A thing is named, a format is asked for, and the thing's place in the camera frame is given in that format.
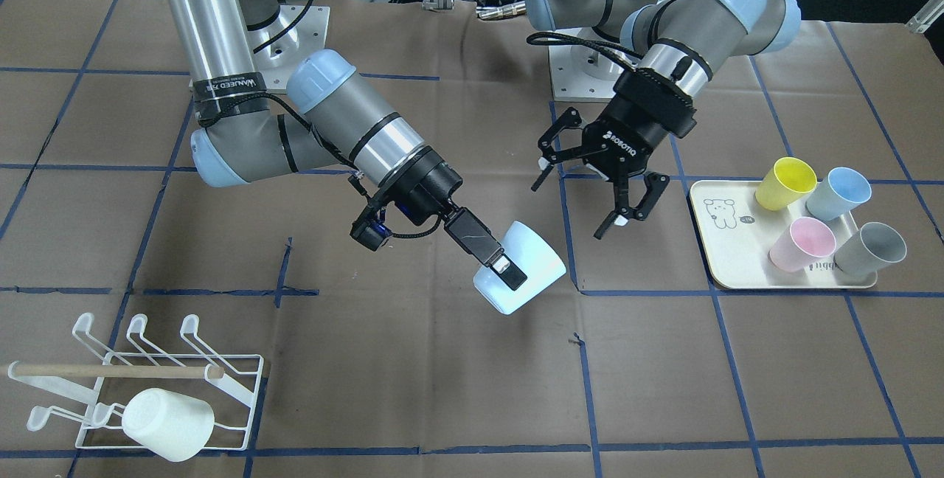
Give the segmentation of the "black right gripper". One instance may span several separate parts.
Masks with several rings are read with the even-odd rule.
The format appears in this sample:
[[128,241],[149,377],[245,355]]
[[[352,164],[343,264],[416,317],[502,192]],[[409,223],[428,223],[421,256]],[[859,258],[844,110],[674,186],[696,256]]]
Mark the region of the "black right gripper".
[[528,276],[506,254],[493,234],[468,208],[458,208],[451,196],[463,183],[462,177],[435,150],[419,150],[369,195],[355,175],[350,184],[367,199],[363,212],[352,223],[350,236],[374,252],[389,238],[421,238],[435,228],[418,234],[398,234],[384,225],[388,203],[397,208],[415,225],[421,226],[428,217],[446,219],[445,231],[459,247],[491,269],[512,291],[526,282]]

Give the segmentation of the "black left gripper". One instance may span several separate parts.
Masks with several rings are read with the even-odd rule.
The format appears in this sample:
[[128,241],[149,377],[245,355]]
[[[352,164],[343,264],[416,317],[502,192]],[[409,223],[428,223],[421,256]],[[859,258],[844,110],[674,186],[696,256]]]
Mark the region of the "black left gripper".
[[630,176],[646,171],[648,159],[667,133],[682,138],[695,126],[693,98],[654,71],[623,72],[614,91],[613,99],[587,126],[574,107],[554,119],[538,138],[540,173],[530,186],[536,192],[555,166],[579,158],[581,145],[590,148],[591,153],[580,158],[614,180],[614,208],[594,232],[598,240],[620,219],[648,218],[670,184],[670,176],[647,173],[643,178],[646,193],[635,206],[628,203]]

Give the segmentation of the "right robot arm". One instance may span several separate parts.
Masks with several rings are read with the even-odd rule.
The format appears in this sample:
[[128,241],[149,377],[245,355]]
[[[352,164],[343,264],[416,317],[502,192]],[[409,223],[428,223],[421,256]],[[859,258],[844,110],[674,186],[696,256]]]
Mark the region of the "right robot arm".
[[365,198],[350,235],[377,250],[397,233],[384,223],[396,206],[415,226],[429,219],[466,253],[519,292],[527,280],[510,247],[453,201],[461,176],[396,112],[354,65],[317,49],[300,58],[277,96],[263,66],[299,58],[314,0],[169,0],[192,78],[198,173],[232,187],[340,164]]

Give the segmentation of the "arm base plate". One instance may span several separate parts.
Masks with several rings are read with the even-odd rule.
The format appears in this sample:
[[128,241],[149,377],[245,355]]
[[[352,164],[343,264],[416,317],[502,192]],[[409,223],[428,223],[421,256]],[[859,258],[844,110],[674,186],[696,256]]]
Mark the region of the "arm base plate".
[[[296,20],[301,10],[301,5],[281,5],[279,16],[267,27],[247,29],[250,48],[260,46],[283,31],[291,21]],[[290,31],[256,52],[253,61],[270,92],[284,94],[288,79],[296,71],[299,62],[325,47],[329,18],[330,8],[327,5],[313,5]]]
[[[557,34],[575,35],[590,41],[622,44],[622,21],[604,22],[601,27],[580,27],[557,30]],[[553,99],[558,102],[604,103],[614,94],[614,82],[623,68],[600,52],[585,46],[552,46],[549,48]]]

